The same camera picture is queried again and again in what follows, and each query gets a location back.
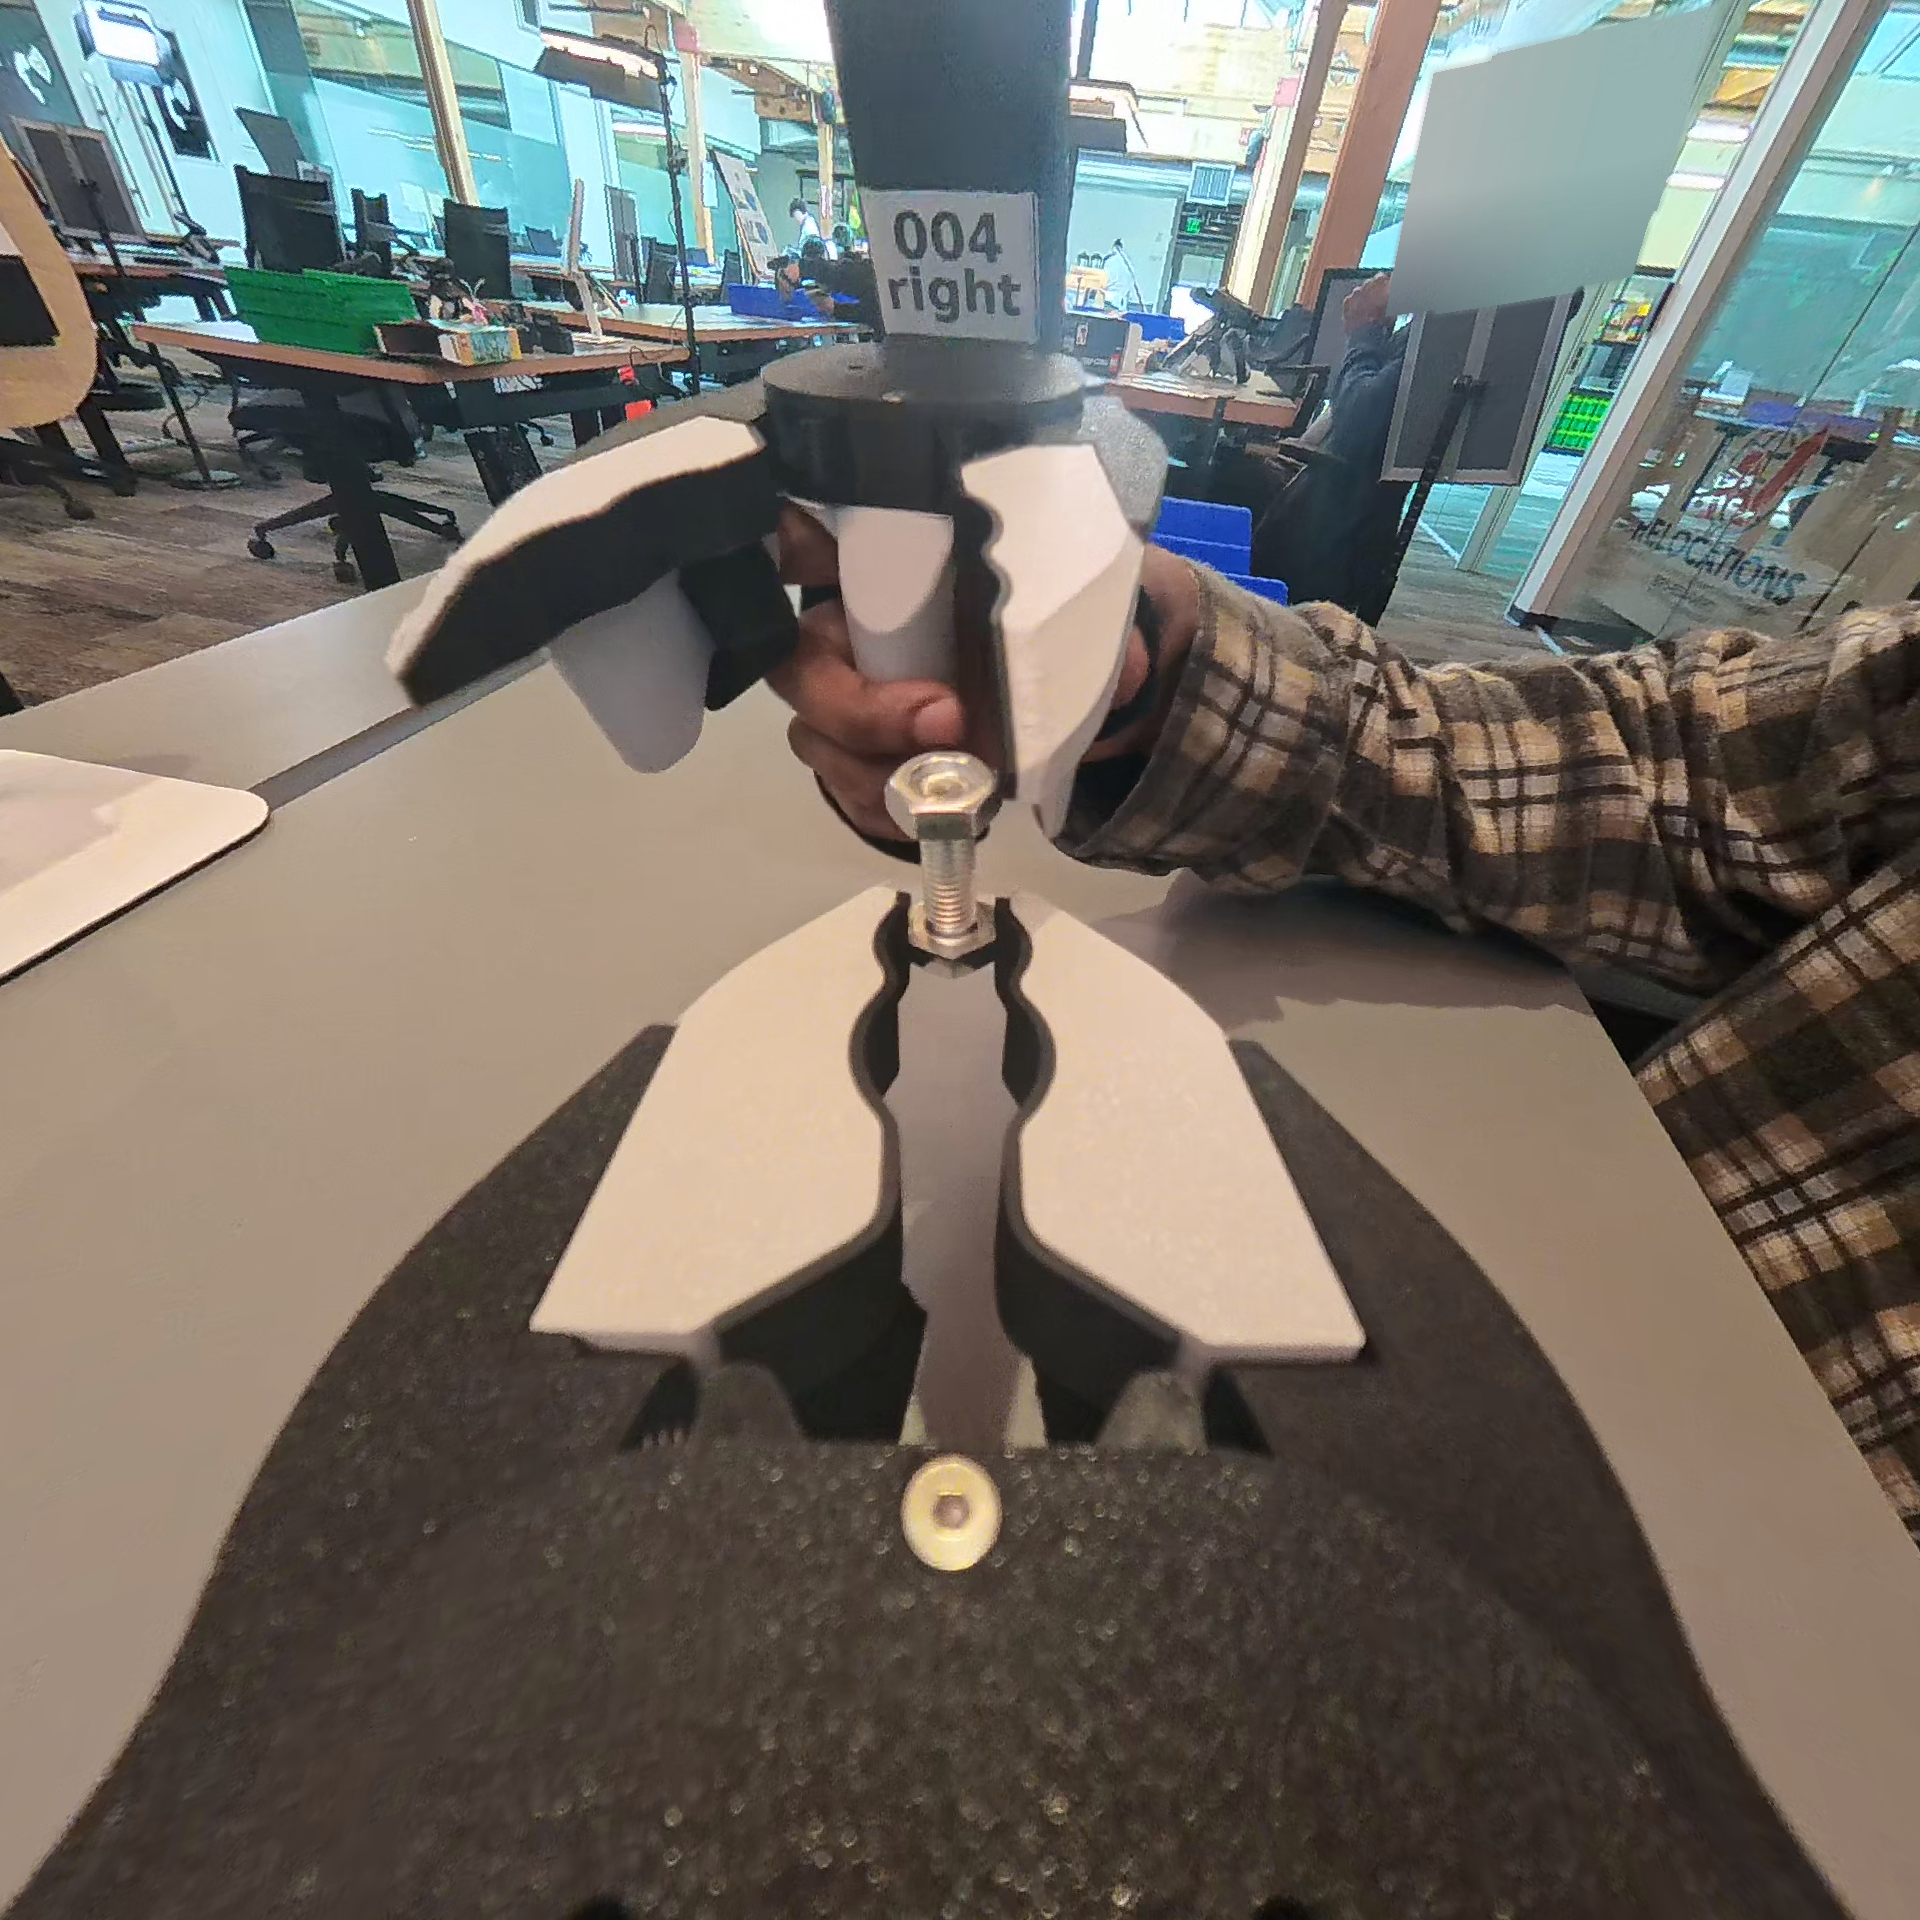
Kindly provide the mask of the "wooden desk with black legs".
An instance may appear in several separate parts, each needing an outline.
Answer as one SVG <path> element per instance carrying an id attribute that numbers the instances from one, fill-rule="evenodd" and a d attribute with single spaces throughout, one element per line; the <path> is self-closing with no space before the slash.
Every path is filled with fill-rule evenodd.
<path id="1" fill-rule="evenodd" d="M 406 404 L 422 428 L 443 430 L 466 444 L 486 503 L 495 505 L 539 477 L 537 454 L 525 430 L 550 418 L 571 428 L 578 448 L 622 424 L 639 402 L 671 400 L 671 349 L 648 342 L 613 342 L 575 351 L 525 351 L 504 367 L 445 367 L 390 356 L 353 356 L 261 342 L 237 319 L 178 326 L 137 325 L 134 338 L 161 351 L 186 351 L 258 385 L 345 397 L 376 392 Z M 352 536 L 368 581 L 376 590 L 400 581 L 390 524 L 363 528 L 350 517 Z"/>
<path id="2" fill-rule="evenodd" d="M 1206 460 L 1218 440 L 1282 440 L 1302 404 L 1266 374 L 1230 382 L 1209 374 L 1153 373 L 1095 377 L 1093 390 L 1114 397 L 1143 418 L 1167 454 L 1183 463 Z"/>

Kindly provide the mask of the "person's right hand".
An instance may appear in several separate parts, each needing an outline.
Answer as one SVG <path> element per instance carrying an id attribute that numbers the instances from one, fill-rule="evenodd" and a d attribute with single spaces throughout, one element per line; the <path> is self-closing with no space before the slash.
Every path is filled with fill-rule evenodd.
<path id="1" fill-rule="evenodd" d="M 898 848 L 905 834 L 883 807 L 887 782 L 920 752 L 971 752 L 969 709 L 946 684 L 873 680 L 856 669 L 835 538 L 802 508 L 781 508 L 777 562 L 784 582 L 802 590 L 798 647 L 769 677 L 793 712 L 787 748 L 853 832 Z M 1090 742 L 1075 767 L 1067 824 L 1053 837 L 1064 849 L 1087 846 L 1145 780 L 1202 630 L 1202 569 L 1149 546 L 1135 606 L 1149 620 L 1126 630 L 1112 689 L 1114 711 L 1128 720 Z"/>

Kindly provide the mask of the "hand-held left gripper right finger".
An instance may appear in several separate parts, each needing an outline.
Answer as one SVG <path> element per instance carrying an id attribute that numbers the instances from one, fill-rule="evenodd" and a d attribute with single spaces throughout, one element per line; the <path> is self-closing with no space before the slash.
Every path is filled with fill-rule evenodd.
<path id="1" fill-rule="evenodd" d="M 1346 1361 L 1363 1332 L 1223 1026 L 1033 894 L 999 903 L 999 1319 L 1040 1372 Z"/>

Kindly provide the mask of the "black board on tripod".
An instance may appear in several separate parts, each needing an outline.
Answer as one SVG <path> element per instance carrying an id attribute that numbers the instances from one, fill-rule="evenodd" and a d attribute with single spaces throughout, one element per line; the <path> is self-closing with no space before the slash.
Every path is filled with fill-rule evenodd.
<path id="1" fill-rule="evenodd" d="M 1545 404 L 1584 292 L 1422 312 L 1408 326 L 1377 480 L 1399 494 L 1376 570 L 1387 602 L 1431 494 L 1515 488 L 1530 469 Z"/>

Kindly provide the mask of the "steel hex bolt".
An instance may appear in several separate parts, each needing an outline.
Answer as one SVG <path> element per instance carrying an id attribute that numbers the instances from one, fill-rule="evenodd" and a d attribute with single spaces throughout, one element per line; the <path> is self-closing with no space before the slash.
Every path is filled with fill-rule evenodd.
<path id="1" fill-rule="evenodd" d="M 997 908 L 977 890 L 975 839 L 935 832 L 919 839 L 919 898 L 905 912 L 917 960 L 967 970 L 997 941 Z"/>

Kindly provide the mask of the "softbox light on stand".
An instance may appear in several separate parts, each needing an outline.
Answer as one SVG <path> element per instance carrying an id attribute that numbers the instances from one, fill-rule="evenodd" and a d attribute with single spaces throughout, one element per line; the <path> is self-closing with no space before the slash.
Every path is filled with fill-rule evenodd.
<path id="1" fill-rule="evenodd" d="M 673 129 L 677 73 L 667 57 L 627 38 L 605 38 L 584 31 L 541 29 L 537 70 L 561 84 L 584 87 L 605 105 L 630 111 L 653 109 L 659 124 L 662 175 L 671 222 L 673 303 L 682 336 L 682 385 L 690 397 L 703 392 L 703 366 L 695 326 L 695 301 L 688 257 L 688 150 Z"/>

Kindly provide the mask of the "person's right forearm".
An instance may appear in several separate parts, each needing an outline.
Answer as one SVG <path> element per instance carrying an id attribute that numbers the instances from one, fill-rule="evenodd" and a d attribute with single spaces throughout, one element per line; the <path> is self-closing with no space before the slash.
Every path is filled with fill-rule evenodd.
<path id="1" fill-rule="evenodd" d="M 1915 872 L 1915 689 L 1915 602 L 1413 662 L 1203 569 L 1151 748 L 1087 764 L 1053 840 L 1241 896 L 1343 879 L 1707 996 Z"/>

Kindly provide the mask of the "person's plaid shirt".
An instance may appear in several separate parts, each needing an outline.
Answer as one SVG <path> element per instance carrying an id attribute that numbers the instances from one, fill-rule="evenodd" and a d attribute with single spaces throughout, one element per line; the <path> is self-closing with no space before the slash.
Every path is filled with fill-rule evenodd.
<path id="1" fill-rule="evenodd" d="M 1915 848 L 1675 1026 L 1635 1078 L 1915 1536 Z"/>

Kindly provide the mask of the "green plastic crate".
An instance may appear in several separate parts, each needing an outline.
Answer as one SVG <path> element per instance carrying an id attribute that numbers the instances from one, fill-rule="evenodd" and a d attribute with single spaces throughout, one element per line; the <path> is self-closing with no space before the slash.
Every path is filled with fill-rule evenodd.
<path id="1" fill-rule="evenodd" d="M 419 319 L 402 279 L 227 266 L 224 281 L 234 317 L 265 344 L 378 356 L 378 328 Z"/>

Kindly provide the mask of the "black office chair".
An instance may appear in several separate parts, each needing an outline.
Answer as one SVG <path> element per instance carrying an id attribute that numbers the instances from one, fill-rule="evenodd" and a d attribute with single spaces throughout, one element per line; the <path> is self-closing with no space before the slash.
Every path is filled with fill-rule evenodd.
<path id="1" fill-rule="evenodd" d="M 472 301 L 512 298 L 512 222 L 506 208 L 445 198 L 439 216 L 447 273 Z"/>
<path id="2" fill-rule="evenodd" d="M 232 169 L 242 208 L 245 257 L 255 272 L 334 272 L 346 257 L 345 232 L 325 173 L 272 175 Z"/>
<path id="3" fill-rule="evenodd" d="M 234 377 L 227 424 L 237 450 L 262 454 L 273 448 L 295 457 L 306 480 L 325 484 L 306 505 L 253 524 L 246 553 L 255 562 L 277 558 L 277 532 L 322 520 L 330 536 L 336 581 L 363 585 L 368 575 L 350 517 L 355 514 L 363 528 L 398 520 L 445 543 L 464 534 L 453 510 L 395 494 L 378 480 L 390 463 L 415 463 L 415 418 L 400 400 L 369 390 L 328 397 Z"/>

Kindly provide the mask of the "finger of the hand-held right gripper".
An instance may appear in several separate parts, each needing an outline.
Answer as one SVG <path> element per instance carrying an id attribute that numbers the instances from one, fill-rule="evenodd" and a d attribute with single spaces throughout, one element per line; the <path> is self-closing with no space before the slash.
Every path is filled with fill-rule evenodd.
<path id="1" fill-rule="evenodd" d="M 546 655 L 625 765 L 682 760 L 781 660 L 779 490 L 758 430 L 677 416 L 504 501 L 398 623 L 410 706 Z"/>
<path id="2" fill-rule="evenodd" d="M 987 601 L 967 641 L 1000 790 L 1061 837 L 1075 769 L 1114 704 L 1145 534 L 1093 444 L 983 452 L 960 466 L 957 487 L 984 520 Z"/>

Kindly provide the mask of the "wooden-framed instruction board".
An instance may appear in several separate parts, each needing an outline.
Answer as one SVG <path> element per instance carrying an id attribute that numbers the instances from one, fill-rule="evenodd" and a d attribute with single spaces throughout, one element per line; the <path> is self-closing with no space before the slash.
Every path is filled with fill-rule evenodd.
<path id="1" fill-rule="evenodd" d="M 1 148 L 3 434 L 73 416 L 88 394 L 95 366 L 97 338 L 78 270 L 30 175 L 11 148 Z"/>

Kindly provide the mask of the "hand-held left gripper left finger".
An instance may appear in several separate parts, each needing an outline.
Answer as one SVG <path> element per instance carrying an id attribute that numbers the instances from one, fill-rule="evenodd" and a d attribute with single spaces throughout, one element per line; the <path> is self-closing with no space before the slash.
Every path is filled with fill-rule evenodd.
<path id="1" fill-rule="evenodd" d="M 530 1317 L 602 1353 L 853 1368 L 911 1298 L 883 1090 L 905 898 L 871 886 L 685 1008 Z"/>

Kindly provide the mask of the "blue storage bin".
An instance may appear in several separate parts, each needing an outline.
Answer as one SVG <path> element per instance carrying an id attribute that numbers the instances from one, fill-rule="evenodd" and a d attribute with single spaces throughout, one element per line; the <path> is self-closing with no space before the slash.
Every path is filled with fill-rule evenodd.
<path id="1" fill-rule="evenodd" d="M 1163 498 L 1151 528 L 1157 546 L 1234 577 L 1255 574 L 1253 536 L 1249 510 L 1185 495 Z"/>

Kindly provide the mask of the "steel hex nut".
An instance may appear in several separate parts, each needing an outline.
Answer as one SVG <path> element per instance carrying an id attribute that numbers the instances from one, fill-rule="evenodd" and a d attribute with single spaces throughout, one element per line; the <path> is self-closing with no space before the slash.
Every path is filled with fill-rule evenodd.
<path id="1" fill-rule="evenodd" d="M 882 800 L 889 817 L 919 844 L 971 846 L 999 812 L 999 776 L 969 752 L 923 752 L 903 760 L 887 780 Z"/>

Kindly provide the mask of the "white tablet stand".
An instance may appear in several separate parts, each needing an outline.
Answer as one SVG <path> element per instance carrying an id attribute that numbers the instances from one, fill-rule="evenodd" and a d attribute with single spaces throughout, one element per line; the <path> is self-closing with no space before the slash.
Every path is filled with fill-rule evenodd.
<path id="1" fill-rule="evenodd" d="M 1 978 L 258 837 L 272 807 L 222 783 L 1 752 Z"/>

